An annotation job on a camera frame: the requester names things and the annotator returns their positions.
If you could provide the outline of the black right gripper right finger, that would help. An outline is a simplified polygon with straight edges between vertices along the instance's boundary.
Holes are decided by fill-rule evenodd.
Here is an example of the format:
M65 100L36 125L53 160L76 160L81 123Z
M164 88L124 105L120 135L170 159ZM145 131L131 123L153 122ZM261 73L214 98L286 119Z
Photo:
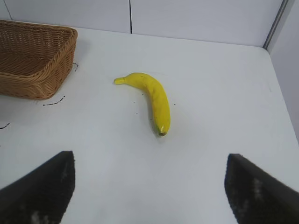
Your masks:
M239 224L297 224L299 194L240 154L229 154L224 180Z

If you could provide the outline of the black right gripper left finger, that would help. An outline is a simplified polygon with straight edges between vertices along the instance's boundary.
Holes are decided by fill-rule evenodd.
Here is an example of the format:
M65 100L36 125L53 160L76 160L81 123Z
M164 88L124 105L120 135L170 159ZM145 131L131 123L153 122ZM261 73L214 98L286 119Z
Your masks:
M62 151L0 190L0 222L58 224L74 189L74 154Z

